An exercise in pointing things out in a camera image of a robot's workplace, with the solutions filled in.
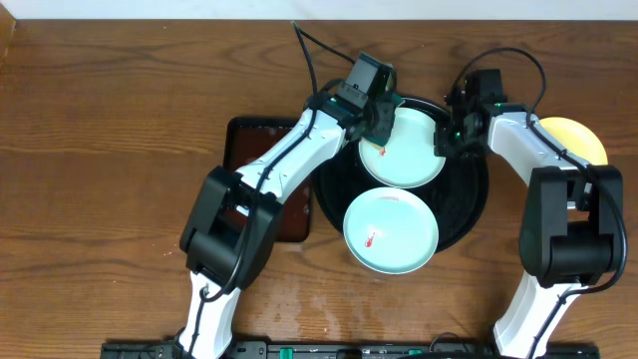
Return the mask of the yellow plate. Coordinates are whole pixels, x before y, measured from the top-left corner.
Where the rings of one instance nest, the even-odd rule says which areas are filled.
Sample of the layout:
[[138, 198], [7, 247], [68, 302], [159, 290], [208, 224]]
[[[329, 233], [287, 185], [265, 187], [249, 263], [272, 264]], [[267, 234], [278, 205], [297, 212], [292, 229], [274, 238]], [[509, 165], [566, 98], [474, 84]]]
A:
[[608, 164], [606, 151], [598, 137], [584, 125], [567, 118], [548, 117], [542, 127], [574, 155], [595, 166]]

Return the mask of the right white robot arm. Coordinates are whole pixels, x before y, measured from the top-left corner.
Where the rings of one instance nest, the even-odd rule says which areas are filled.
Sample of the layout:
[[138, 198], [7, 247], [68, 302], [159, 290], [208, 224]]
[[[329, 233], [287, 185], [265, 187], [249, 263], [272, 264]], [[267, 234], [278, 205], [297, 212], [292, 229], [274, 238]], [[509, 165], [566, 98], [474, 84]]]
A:
[[436, 125], [442, 157], [494, 154], [525, 182], [523, 277], [492, 328], [496, 352], [539, 358], [579, 296], [614, 286], [627, 264], [620, 171], [576, 155], [521, 104], [458, 105]]

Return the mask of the pale green plate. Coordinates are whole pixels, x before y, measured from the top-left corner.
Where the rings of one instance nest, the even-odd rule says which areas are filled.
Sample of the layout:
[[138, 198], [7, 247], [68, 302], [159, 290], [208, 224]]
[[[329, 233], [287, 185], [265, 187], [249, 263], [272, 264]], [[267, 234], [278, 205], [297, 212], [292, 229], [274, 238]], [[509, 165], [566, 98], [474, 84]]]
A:
[[446, 159], [434, 149], [436, 123], [418, 110], [398, 108], [388, 142], [380, 147], [368, 140], [358, 145], [360, 160], [379, 182], [393, 187], [413, 188], [433, 180]]

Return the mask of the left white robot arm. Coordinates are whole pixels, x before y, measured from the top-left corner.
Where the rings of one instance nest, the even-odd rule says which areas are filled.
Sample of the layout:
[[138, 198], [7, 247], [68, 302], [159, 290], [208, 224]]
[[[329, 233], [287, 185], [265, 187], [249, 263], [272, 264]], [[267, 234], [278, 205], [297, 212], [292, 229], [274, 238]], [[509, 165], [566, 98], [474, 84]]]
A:
[[217, 167], [207, 175], [179, 241], [192, 297], [175, 343], [178, 357], [218, 358], [225, 352], [239, 294], [268, 261], [286, 200], [347, 143], [386, 144], [403, 102], [388, 94], [356, 108], [322, 91], [264, 155], [235, 172]]

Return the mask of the light blue plate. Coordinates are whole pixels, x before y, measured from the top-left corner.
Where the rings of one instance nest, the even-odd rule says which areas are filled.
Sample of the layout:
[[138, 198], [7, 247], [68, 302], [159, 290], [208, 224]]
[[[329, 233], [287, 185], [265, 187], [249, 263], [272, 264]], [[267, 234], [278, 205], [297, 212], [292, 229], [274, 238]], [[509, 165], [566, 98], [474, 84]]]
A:
[[393, 275], [424, 266], [434, 256], [440, 237], [428, 205], [415, 194], [394, 187], [359, 194], [346, 210], [343, 235], [362, 264]]

